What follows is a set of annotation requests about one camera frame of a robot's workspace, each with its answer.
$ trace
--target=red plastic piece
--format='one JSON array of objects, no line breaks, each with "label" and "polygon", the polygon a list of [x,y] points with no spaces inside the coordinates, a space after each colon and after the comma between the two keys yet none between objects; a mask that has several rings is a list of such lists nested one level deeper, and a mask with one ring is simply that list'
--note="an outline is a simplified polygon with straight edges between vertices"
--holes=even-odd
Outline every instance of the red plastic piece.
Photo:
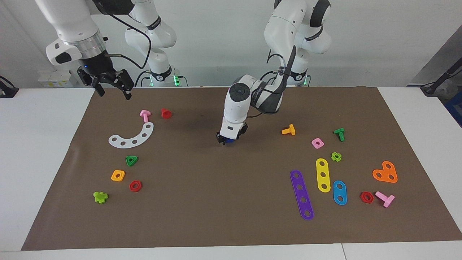
[{"label": "red plastic piece", "polygon": [[142,188],[142,184],[141,184],[141,181],[139,180],[134,180],[132,181],[132,183],[130,183],[130,190],[133,191],[133,192],[139,192]]},{"label": "red plastic piece", "polygon": [[374,196],[370,192],[363,192],[361,193],[361,200],[371,204],[374,201]]},{"label": "red plastic piece", "polygon": [[163,119],[169,119],[170,117],[172,117],[172,112],[170,112],[170,110],[166,108],[163,108],[160,110],[160,115]]}]

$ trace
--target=white curved strip with holes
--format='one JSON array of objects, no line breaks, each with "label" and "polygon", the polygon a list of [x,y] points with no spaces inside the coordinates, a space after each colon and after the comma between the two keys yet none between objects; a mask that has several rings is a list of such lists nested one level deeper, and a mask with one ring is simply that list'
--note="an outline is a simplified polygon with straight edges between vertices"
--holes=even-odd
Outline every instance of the white curved strip with holes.
[{"label": "white curved strip with holes", "polygon": [[125,139],[120,137],[120,135],[113,135],[109,137],[109,143],[115,148],[133,148],[144,143],[151,136],[152,131],[154,131],[154,124],[147,122],[143,125],[143,129],[141,129],[141,132],[137,136]]}]

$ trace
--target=purple bar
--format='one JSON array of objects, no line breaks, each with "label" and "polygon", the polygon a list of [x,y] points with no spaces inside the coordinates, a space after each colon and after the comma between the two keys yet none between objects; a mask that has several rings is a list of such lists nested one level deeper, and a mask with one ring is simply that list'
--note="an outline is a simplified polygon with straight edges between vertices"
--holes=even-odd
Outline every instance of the purple bar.
[{"label": "purple bar", "polygon": [[293,170],[290,173],[290,179],[292,181],[293,191],[295,193],[295,198],[297,199],[300,215],[304,220],[313,219],[315,214],[311,207],[310,197],[308,196],[308,191],[306,190],[302,173],[297,170]]}]

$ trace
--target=pink bolt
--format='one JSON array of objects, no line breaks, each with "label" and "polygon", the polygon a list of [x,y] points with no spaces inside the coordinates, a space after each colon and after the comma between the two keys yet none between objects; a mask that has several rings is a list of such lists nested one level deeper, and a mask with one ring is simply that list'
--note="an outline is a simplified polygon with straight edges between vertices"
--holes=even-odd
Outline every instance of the pink bolt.
[{"label": "pink bolt", "polygon": [[151,115],[151,112],[149,112],[148,110],[144,110],[144,109],[141,110],[140,117],[143,117],[143,120],[145,121],[145,123],[149,122],[147,117],[150,115]]},{"label": "pink bolt", "polygon": [[381,192],[376,192],[376,196],[379,199],[383,200],[383,202],[384,202],[383,206],[385,208],[388,208],[388,206],[391,204],[391,202],[395,199],[395,197],[393,195],[390,195],[390,197],[387,197]]}]

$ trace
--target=plastic toy part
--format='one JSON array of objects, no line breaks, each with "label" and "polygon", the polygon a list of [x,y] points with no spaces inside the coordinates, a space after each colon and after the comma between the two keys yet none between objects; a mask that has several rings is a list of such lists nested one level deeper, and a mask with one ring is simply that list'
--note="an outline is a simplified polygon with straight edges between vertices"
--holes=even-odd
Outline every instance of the plastic toy part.
[{"label": "plastic toy part", "polygon": [[347,186],[343,181],[336,180],[334,181],[334,201],[340,206],[344,206],[347,201]]},{"label": "plastic toy part", "polygon": [[298,209],[300,210],[300,216],[302,216],[304,220],[313,219],[315,214],[311,206],[305,182],[303,181],[302,173],[297,170],[293,170],[290,173],[290,179],[292,181],[295,198],[297,199]]},{"label": "plastic toy part", "polygon": [[106,200],[108,199],[108,194],[104,192],[94,192],[93,197],[95,197],[95,202],[104,204],[106,203]]},{"label": "plastic toy part", "polygon": [[379,199],[383,200],[383,206],[385,208],[388,208],[388,206],[390,206],[391,202],[395,199],[395,197],[393,195],[390,195],[390,197],[387,197],[381,192],[376,192],[376,196]]},{"label": "plastic toy part", "polygon": [[150,115],[151,115],[151,112],[149,112],[148,110],[144,110],[144,109],[141,110],[140,117],[143,118],[143,121],[144,121],[145,123],[149,122],[149,120],[147,119],[147,117],[150,116]]},{"label": "plastic toy part", "polygon": [[316,138],[315,140],[311,141],[311,144],[316,148],[319,149],[324,146],[324,142],[320,138]]},{"label": "plastic toy part", "polygon": [[390,183],[396,183],[398,181],[398,175],[396,174],[396,169],[393,163],[383,161],[382,168],[383,170],[372,171],[372,176],[374,176],[376,180]]},{"label": "plastic toy part", "polygon": [[142,186],[143,185],[141,184],[141,181],[139,181],[139,180],[134,180],[129,185],[130,190],[133,191],[133,192],[139,192],[141,190]]},{"label": "plastic toy part", "polygon": [[121,170],[115,170],[112,173],[111,180],[113,181],[122,181],[123,177],[125,177],[125,172]]},{"label": "plastic toy part", "polygon": [[127,156],[125,157],[125,162],[127,163],[127,166],[131,167],[133,164],[135,164],[138,161],[138,157],[136,156]]},{"label": "plastic toy part", "polygon": [[374,196],[370,192],[362,192],[360,197],[365,203],[371,204],[374,201]]},{"label": "plastic toy part", "polygon": [[281,133],[283,135],[291,134],[291,135],[294,136],[295,135],[295,128],[293,127],[293,124],[290,124],[289,128],[282,130]]},{"label": "plastic toy part", "polygon": [[160,115],[162,116],[163,119],[169,119],[170,117],[172,117],[172,112],[170,112],[166,108],[163,108],[160,110]]},{"label": "plastic toy part", "polygon": [[340,162],[342,160],[342,155],[337,153],[337,152],[333,152],[331,158],[332,158],[332,160],[334,160],[336,162]]},{"label": "plastic toy part", "polygon": [[109,137],[109,144],[120,149],[137,147],[151,136],[152,131],[154,131],[154,124],[147,122],[143,125],[143,129],[141,129],[141,132],[137,136],[126,139],[120,137],[120,135],[113,135]]},{"label": "plastic toy part", "polygon": [[316,160],[316,178],[318,189],[322,192],[330,191],[329,165],[323,158]]},{"label": "plastic toy part", "polygon": [[345,136],[343,135],[343,132],[345,132],[345,129],[339,128],[334,131],[334,134],[339,135],[339,139],[341,142],[345,141]]}]

